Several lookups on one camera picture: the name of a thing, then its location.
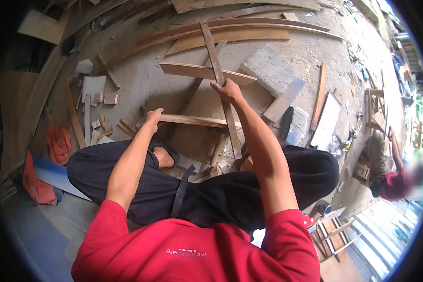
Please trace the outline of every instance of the forearm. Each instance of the forearm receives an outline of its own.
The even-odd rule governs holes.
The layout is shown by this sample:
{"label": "forearm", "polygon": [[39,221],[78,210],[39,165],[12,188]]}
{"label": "forearm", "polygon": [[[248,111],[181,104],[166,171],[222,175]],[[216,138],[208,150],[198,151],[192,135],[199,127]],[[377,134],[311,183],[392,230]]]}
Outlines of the forearm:
{"label": "forearm", "polygon": [[392,136],[392,155],[393,160],[395,161],[396,169],[398,172],[401,172],[403,170],[403,161],[401,159],[400,149],[395,135]]}
{"label": "forearm", "polygon": [[265,217],[298,208],[288,164],[274,134],[245,99],[233,103],[260,183]]}
{"label": "forearm", "polygon": [[119,158],[108,179],[105,199],[117,202],[126,213],[138,188],[152,136],[151,125],[145,123]]}

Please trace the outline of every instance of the black pants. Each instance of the black pants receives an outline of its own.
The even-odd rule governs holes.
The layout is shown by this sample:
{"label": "black pants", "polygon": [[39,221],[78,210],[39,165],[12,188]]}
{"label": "black pants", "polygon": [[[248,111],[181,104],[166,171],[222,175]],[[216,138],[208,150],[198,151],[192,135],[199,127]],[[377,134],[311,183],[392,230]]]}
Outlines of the black pants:
{"label": "black pants", "polygon": [[[69,181],[98,205],[105,199],[108,178],[130,140],[84,148],[70,157]],[[328,195],[337,185],[337,160],[329,153],[284,146],[299,209]],[[159,172],[158,160],[147,152],[146,162],[127,217],[148,225],[170,218],[180,180]],[[265,227],[260,186],[253,171],[231,172],[202,183],[188,183],[178,218],[199,227],[235,223],[245,231]]]}

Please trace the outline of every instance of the red cloth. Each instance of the red cloth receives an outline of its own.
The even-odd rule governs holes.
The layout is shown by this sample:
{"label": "red cloth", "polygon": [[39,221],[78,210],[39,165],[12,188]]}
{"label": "red cloth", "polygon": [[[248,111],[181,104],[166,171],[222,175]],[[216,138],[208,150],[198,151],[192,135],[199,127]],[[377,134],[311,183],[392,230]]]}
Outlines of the red cloth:
{"label": "red cloth", "polygon": [[69,130],[51,125],[47,133],[47,144],[50,148],[50,161],[64,166],[70,157],[70,133]]}
{"label": "red cloth", "polygon": [[262,248],[234,224],[165,219],[129,234],[124,209],[105,200],[72,266],[76,281],[319,281],[316,250],[297,209],[266,221]]}
{"label": "red cloth", "polygon": [[27,158],[25,159],[25,167],[23,169],[23,187],[25,187],[33,201],[37,203],[52,205],[57,203],[53,186],[36,178],[33,167],[33,156],[29,150],[27,151]]}
{"label": "red cloth", "polygon": [[411,184],[404,172],[404,168],[401,170],[400,174],[388,172],[383,178],[385,181],[379,190],[379,196],[391,202],[405,198],[406,193],[409,192],[411,188]]}

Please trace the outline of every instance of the orange cloth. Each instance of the orange cloth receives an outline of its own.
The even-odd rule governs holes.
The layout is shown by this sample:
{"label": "orange cloth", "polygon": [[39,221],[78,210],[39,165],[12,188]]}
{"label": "orange cloth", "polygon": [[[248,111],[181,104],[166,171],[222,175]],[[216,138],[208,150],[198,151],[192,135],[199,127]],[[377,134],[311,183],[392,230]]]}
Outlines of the orange cloth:
{"label": "orange cloth", "polygon": [[51,125],[47,133],[47,144],[50,148],[50,161],[64,166],[70,157],[70,133],[69,130]]}
{"label": "orange cloth", "polygon": [[56,204],[53,186],[39,180],[33,168],[33,156],[27,151],[25,168],[23,169],[23,187],[28,191],[33,201],[40,204]]}

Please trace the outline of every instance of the man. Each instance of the man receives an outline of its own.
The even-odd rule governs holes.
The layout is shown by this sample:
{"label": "man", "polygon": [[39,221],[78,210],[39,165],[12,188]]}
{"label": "man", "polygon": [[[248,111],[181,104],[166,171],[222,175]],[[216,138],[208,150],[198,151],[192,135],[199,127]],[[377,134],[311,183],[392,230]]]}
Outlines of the man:
{"label": "man", "polygon": [[[175,163],[169,147],[151,142],[162,109],[147,113],[132,141],[80,150],[69,180],[101,207],[72,266],[74,280],[319,281],[300,209],[335,188],[336,159],[281,148],[237,84],[211,86],[237,111],[254,170],[200,184],[159,172]],[[126,214],[146,227],[129,234]],[[250,244],[248,232],[265,227],[262,248]]]}
{"label": "man", "polygon": [[370,161],[370,190],[373,197],[382,197],[389,201],[399,201],[406,196],[416,197],[423,194],[423,162],[418,161],[417,165],[406,170],[395,131],[389,127],[391,135],[388,137],[392,143],[392,156],[396,165],[397,173],[391,172],[388,165],[388,156],[384,155],[384,136],[380,132],[373,132],[368,138],[365,148],[362,151],[362,158]]}

